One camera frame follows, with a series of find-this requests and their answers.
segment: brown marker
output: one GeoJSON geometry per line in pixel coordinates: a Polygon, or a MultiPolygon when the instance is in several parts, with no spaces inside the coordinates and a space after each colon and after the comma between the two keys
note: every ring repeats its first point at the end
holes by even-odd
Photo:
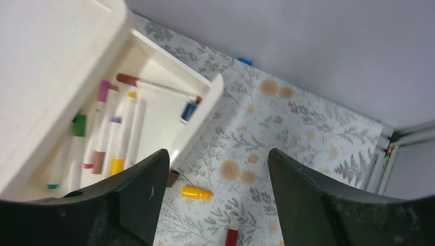
{"type": "Polygon", "coordinates": [[[172,88],[169,86],[160,85],[160,84],[157,84],[157,83],[145,80],[145,79],[136,78],[136,77],[133,77],[133,76],[130,76],[127,74],[123,74],[123,73],[119,73],[116,76],[116,80],[118,80],[121,83],[127,84],[127,85],[138,87],[140,89],[149,89],[150,87],[163,89],[165,91],[172,92],[172,94],[174,94],[174,95],[178,95],[178,96],[182,96],[183,98],[187,98],[190,101],[201,101],[202,100],[202,98],[196,94],[182,91],[182,90],[178,90],[178,89],[175,89],[175,88],[172,88]]]}
{"type": "Polygon", "coordinates": [[[117,86],[111,85],[107,93],[106,111],[104,112],[103,122],[98,135],[93,158],[93,174],[101,174],[103,169],[107,146],[109,144],[110,119],[115,115],[116,104],[119,97],[118,91],[119,89],[117,86]]]}

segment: purple marker cap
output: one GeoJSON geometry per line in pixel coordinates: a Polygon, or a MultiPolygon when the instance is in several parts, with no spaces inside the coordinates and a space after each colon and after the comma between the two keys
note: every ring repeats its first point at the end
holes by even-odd
{"type": "Polygon", "coordinates": [[[102,101],[104,103],[106,102],[107,93],[109,92],[109,88],[110,88],[110,82],[108,82],[107,80],[103,80],[101,82],[100,94],[98,95],[98,101],[102,101]]]}
{"type": "Polygon", "coordinates": [[[121,124],[121,118],[120,117],[112,117],[112,119],[110,120],[113,123],[119,123],[121,124]]]}

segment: table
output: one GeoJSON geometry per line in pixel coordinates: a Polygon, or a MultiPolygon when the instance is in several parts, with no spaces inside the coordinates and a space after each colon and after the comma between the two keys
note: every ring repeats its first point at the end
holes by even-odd
{"type": "Polygon", "coordinates": [[[212,123],[166,189],[154,245],[224,245],[230,219],[238,245],[283,246],[267,155],[279,148],[325,175],[359,187],[382,125],[260,69],[138,16],[147,37],[192,69],[224,77],[212,123]],[[180,196],[184,185],[214,193],[180,196]]]}

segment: red pen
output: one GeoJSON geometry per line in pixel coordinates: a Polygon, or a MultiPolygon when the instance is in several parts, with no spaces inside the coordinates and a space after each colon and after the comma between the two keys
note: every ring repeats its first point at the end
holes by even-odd
{"type": "Polygon", "coordinates": [[[239,236],[239,218],[234,216],[230,222],[230,228],[227,233],[227,240],[225,246],[235,246],[237,244],[237,237],[239,236]]]}

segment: orange marker cap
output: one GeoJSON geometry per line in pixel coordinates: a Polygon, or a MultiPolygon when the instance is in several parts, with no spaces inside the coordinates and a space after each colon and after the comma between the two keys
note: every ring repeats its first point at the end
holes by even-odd
{"type": "Polygon", "coordinates": [[[213,197],[213,194],[211,194],[208,191],[199,189],[199,188],[184,186],[183,189],[181,190],[181,196],[187,197],[187,198],[192,198],[192,199],[208,200],[208,199],[211,199],[213,197]]]}

